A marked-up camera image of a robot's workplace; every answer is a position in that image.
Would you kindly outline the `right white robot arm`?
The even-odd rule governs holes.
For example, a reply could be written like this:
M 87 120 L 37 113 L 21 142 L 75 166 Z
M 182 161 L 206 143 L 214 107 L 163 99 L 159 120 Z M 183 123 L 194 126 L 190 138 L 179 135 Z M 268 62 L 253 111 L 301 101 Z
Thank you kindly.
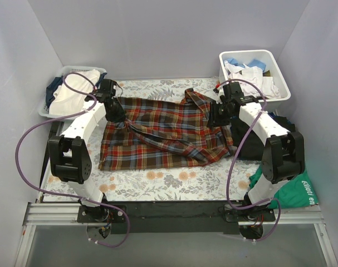
M 234 78 L 219 85 L 223 95 L 219 102 L 210 104 L 208 127 L 228 125 L 234 118 L 248 125 L 249 128 L 237 147 L 235 158 L 251 132 L 264 145 L 262 176 L 246 193 L 241 206 L 231 205 L 235 210 L 242 210 L 247 220 L 255 221 L 263 214 L 262 206 L 269 205 L 281 187 L 304 172 L 305 144 L 301 133 L 287 130 L 268 114 L 267 101 L 261 90 L 257 92 L 263 103 L 254 96 L 244 95 L 240 87 L 242 82 L 242 79 Z

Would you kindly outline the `plaid long sleeve shirt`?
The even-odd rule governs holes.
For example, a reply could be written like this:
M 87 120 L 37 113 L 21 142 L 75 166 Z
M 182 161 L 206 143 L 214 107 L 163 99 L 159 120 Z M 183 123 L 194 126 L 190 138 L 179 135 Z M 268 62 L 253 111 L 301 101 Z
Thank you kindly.
M 186 89 L 180 103 L 120 97 L 126 120 L 105 126 L 99 169 L 206 166 L 233 156 L 229 126 L 208 127 L 212 99 Z

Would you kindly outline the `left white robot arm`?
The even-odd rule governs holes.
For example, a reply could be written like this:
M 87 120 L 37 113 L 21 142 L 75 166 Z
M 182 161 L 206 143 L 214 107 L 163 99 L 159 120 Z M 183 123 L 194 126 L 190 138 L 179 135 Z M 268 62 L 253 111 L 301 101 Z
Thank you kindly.
M 113 123 L 126 120 L 125 111 L 116 97 L 120 88 L 116 81 L 104 79 L 100 88 L 92 93 L 97 102 L 85 102 L 85 113 L 76 117 L 59 136 L 49 139 L 50 166 L 53 176 L 67 183 L 79 196 L 79 203 L 90 209 L 96 222 L 104 222 L 109 215 L 104 194 L 90 177 L 92 163 L 87 142 L 102 118 Z

